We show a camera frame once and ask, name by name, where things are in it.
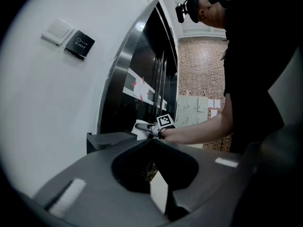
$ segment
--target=black shirt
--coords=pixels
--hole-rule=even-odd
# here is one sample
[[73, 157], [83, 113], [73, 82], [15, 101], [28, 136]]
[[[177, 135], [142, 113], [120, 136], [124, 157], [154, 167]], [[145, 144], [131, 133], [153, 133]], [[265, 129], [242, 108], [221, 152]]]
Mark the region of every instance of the black shirt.
[[294, 26], [279, 22], [279, 17], [290, 15], [288, 10], [274, 9], [273, 0], [245, 0], [226, 9], [224, 95], [231, 96], [234, 132], [230, 152], [242, 154], [249, 143], [283, 126], [268, 89], [297, 45], [296, 38], [281, 32]]

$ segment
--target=man's arm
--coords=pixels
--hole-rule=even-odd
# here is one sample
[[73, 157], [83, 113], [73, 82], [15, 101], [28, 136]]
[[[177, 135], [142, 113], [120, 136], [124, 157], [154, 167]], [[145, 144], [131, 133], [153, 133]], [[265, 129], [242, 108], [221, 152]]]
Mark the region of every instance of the man's arm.
[[232, 101], [228, 93], [225, 95], [225, 106], [221, 114], [196, 125], [167, 129], [161, 136], [170, 142], [192, 145], [219, 140], [230, 134], [232, 134]]

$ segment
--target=ceiling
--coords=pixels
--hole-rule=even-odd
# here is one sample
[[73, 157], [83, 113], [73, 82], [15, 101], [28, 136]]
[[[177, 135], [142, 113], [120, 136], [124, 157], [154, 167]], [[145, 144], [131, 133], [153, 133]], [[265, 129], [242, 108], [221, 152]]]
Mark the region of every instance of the ceiling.
[[[175, 3], [184, 3], [184, 1], [185, 0], [175, 0]], [[196, 24], [190, 19], [189, 15], [185, 16], [184, 22], [182, 23], [182, 28], [184, 37], [215, 36], [225, 38], [224, 29], [212, 28], [200, 22]]]

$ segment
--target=white wall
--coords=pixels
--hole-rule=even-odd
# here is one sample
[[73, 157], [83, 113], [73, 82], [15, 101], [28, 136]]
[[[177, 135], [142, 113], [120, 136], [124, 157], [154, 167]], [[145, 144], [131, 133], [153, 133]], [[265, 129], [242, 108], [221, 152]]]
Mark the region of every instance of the white wall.
[[[19, 12], [0, 51], [0, 150], [14, 187], [33, 196], [86, 154], [112, 60], [148, 1], [29, 0]], [[84, 62], [40, 38], [57, 17], [96, 41]]]

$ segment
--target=wall switch plate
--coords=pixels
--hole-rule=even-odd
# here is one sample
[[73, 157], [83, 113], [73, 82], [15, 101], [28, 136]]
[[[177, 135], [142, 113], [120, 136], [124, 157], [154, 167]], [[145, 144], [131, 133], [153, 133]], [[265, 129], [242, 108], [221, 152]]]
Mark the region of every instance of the wall switch plate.
[[42, 37], [56, 45], [61, 45], [63, 41], [71, 34], [73, 28], [58, 18], [52, 25], [42, 33]]

